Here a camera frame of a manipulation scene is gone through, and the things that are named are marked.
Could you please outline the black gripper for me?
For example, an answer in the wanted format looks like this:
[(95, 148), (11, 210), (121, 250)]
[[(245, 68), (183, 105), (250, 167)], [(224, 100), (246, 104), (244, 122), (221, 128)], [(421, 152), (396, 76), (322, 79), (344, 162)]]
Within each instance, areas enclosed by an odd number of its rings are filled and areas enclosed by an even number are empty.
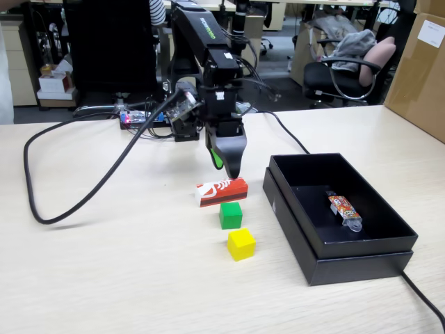
[(200, 86), (204, 107), (200, 119), (205, 126), (206, 148), (213, 166), (226, 171), (235, 179), (241, 171), (241, 161), (247, 145), (241, 118), (236, 115), (239, 88), (228, 86)]

